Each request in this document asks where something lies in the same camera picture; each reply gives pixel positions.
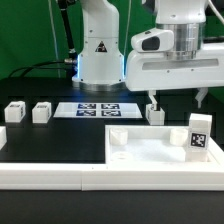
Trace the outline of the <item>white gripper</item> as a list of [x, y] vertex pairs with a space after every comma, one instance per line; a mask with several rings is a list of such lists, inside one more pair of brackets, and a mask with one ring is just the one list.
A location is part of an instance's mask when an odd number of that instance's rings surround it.
[[157, 110], [156, 90], [199, 88], [195, 99], [201, 107], [207, 87], [224, 86], [224, 43], [203, 44], [191, 59], [170, 59], [174, 40], [173, 31], [162, 29], [131, 39], [126, 86], [131, 91], [148, 91], [151, 110]]

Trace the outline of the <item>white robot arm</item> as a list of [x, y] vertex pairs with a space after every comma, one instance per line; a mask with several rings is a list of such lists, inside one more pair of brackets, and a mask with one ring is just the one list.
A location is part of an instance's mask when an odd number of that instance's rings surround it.
[[107, 0], [80, 0], [84, 48], [74, 84], [106, 91], [123, 83], [131, 91], [224, 86], [224, 43], [205, 43], [205, 11], [211, 0], [142, 0], [156, 27], [131, 39], [132, 52], [118, 49], [119, 13]]

